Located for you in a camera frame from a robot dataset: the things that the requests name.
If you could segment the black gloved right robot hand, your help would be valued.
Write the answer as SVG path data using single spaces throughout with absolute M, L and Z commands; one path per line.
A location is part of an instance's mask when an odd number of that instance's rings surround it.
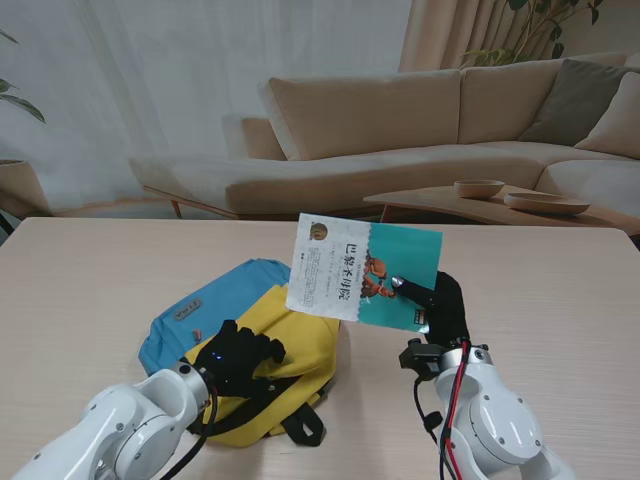
M 467 327 L 462 289 L 449 274 L 438 271 L 435 287 L 423 287 L 403 277 L 391 279 L 394 292 L 417 304 L 429 326 L 424 334 L 429 344 L 454 347 L 471 343 Z

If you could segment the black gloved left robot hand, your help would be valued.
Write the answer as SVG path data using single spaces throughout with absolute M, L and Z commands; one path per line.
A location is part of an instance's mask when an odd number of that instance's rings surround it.
M 248 327 L 239 328 L 234 320 L 225 320 L 216 336 L 197 354 L 193 365 L 206 372 L 206 378 L 218 396 L 254 398 L 269 391 L 268 378 L 255 377 L 256 369 L 273 360 L 281 364 L 284 345 L 264 334 L 255 334 Z

